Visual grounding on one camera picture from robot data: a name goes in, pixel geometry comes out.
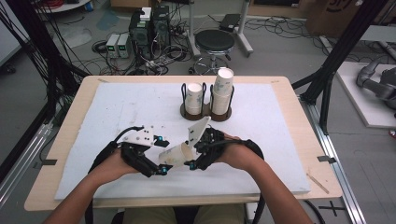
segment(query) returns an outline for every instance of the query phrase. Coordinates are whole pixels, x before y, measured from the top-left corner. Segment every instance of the forearm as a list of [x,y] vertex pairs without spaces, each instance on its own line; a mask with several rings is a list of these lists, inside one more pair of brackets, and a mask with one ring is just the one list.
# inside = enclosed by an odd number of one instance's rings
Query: forearm
[[44,223],[79,223],[100,184],[87,175],[56,207]]
[[271,167],[256,157],[247,172],[256,181],[275,223],[312,223],[312,220]]

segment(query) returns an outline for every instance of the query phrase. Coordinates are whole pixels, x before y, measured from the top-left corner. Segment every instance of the power supply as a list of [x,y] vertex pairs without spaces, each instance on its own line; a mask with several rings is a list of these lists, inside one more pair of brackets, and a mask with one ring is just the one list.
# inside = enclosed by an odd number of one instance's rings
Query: power supply
[[169,6],[158,6],[154,8],[152,15],[154,22],[155,40],[160,48],[171,45],[169,31]]
[[132,51],[131,37],[128,34],[120,35],[119,42],[117,43],[119,54],[121,58],[129,58]]
[[146,60],[151,60],[151,45],[153,44],[152,40],[154,36],[152,20],[141,21],[140,11],[135,11],[131,17],[131,23],[129,24],[129,34],[132,39],[134,54],[139,55],[137,56],[138,58],[143,57]]
[[119,41],[120,35],[111,35],[111,37],[107,40],[106,48],[108,57],[110,58],[118,58],[119,48],[117,48],[117,42]]

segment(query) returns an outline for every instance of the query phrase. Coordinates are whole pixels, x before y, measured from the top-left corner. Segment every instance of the paper cup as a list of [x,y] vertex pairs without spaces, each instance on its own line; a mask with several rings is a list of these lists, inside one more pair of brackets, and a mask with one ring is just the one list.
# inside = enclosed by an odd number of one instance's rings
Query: paper cup
[[221,67],[213,88],[218,95],[227,96],[233,91],[233,70]]
[[189,106],[186,106],[185,108],[186,108],[186,112],[191,114],[191,115],[200,114],[201,113],[201,109],[202,109],[201,106],[200,107],[189,107]]
[[202,85],[199,83],[190,83],[187,86],[186,107],[197,108],[202,106],[203,91]]
[[221,96],[213,91],[213,99],[210,102],[210,108],[212,109],[212,113],[217,115],[223,115],[227,113],[230,100],[231,100],[231,94],[226,96]]
[[172,147],[159,155],[160,164],[173,165],[174,167],[182,166],[185,161],[193,159],[192,151],[186,143],[181,143]]

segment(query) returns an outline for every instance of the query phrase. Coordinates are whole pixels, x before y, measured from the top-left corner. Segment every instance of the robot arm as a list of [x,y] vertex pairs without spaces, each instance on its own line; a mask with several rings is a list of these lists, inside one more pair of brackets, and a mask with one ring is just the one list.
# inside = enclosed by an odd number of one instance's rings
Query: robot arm
[[[379,60],[373,61],[369,63],[367,66],[363,67],[358,74],[356,79],[356,84],[359,87],[363,87],[369,91],[375,93],[375,96],[381,100],[391,100],[396,94],[395,87],[390,85],[390,82],[383,82],[381,78],[381,82],[375,82],[371,80],[371,76],[375,73],[376,67],[379,65]],[[382,77],[392,77],[393,79],[396,78],[394,69],[386,70],[382,74]]]

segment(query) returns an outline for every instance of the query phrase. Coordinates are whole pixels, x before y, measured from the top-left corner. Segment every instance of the wooden table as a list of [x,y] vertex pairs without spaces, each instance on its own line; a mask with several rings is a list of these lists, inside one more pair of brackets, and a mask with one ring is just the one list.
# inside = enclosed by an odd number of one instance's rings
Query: wooden table
[[[85,118],[96,88],[102,82],[122,83],[190,83],[214,82],[216,77],[163,76],[163,77],[86,77],[78,90],[76,98],[67,113],[64,123],[52,145],[48,160],[57,160],[56,165],[43,166],[25,202],[28,211],[52,210],[59,201],[54,195],[62,178],[68,153],[73,146],[78,130]],[[318,161],[324,156],[318,139],[289,83],[285,77],[234,77],[234,83],[271,84],[289,127],[290,136],[304,167],[311,191],[295,195],[297,199],[324,199],[341,197],[342,191],[329,163]],[[137,207],[192,205],[213,203],[251,203],[258,201],[257,196],[210,196],[161,199],[111,199],[96,200],[95,207]]]

